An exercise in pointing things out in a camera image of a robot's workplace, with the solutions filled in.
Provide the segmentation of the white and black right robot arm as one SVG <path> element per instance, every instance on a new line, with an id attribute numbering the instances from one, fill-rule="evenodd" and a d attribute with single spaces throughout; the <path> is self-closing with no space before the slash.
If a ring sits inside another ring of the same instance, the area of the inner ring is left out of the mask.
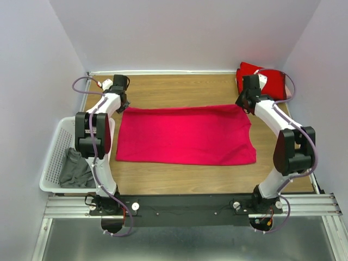
<path id="1" fill-rule="evenodd" d="M 250 199 L 251 209 L 262 213 L 274 206 L 282 190 L 293 180 L 309 176 L 318 164 L 315 130 L 304 127 L 284 113 L 269 95 L 262 94 L 262 76 L 242 77 L 242 91 L 236 105 L 261 119 L 277 136 L 274 168 L 258 184 Z"/>

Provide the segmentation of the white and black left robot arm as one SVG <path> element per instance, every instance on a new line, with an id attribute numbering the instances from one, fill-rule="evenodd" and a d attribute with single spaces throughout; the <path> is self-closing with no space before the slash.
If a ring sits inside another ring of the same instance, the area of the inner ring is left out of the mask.
<path id="1" fill-rule="evenodd" d="M 89 79 L 100 88 L 98 91 L 82 91 L 75 88 L 78 81 Z M 126 91 L 130 84 L 129 77 L 115 74 L 113 79 L 99 82 L 90 76 L 77 78 L 72 83 L 75 92 L 89 95 L 99 95 L 100 100 L 88 111 L 75 115 L 75 149 L 89 165 L 96 186 L 99 200 L 94 204 L 109 215 L 116 214 L 120 209 L 130 212 L 117 196 L 117 184 L 111 174 L 109 153 L 113 143 L 111 124 L 112 115 L 124 112 L 128 106 Z"/>

